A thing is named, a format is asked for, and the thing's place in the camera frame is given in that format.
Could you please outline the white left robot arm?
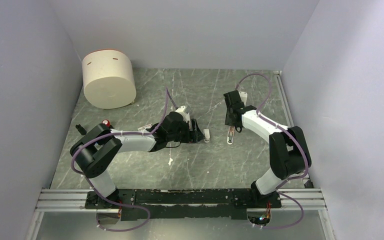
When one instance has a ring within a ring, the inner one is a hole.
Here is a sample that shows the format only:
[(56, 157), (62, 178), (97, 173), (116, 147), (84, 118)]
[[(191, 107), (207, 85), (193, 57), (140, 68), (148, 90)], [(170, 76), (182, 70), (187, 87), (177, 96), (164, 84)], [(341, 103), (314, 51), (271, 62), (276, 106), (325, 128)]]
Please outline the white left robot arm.
[(118, 203), (119, 194), (107, 168), (117, 154), (152, 153), (167, 148), (170, 142), (198, 143), (208, 136), (209, 130), (200, 130), (196, 119), (172, 111), (162, 122), (140, 131), (121, 131), (100, 123), (71, 147), (70, 155), (72, 166), (78, 166), (78, 173), (99, 193), (98, 201), (112, 208)]

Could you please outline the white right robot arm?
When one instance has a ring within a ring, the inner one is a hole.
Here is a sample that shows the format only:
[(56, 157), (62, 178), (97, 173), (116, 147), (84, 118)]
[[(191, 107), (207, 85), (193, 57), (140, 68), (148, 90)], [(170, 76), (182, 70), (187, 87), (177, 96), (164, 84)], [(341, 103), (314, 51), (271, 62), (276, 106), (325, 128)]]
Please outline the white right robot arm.
[(252, 105), (245, 105), (244, 94), (238, 90), (223, 95), (226, 104), (225, 125), (229, 126), (227, 143), (232, 144), (234, 133), (247, 129), (268, 143), (269, 169), (251, 184), (250, 202), (262, 207), (269, 194), (287, 181), (303, 178), (312, 165), (303, 130), (298, 126), (279, 124), (258, 112)]

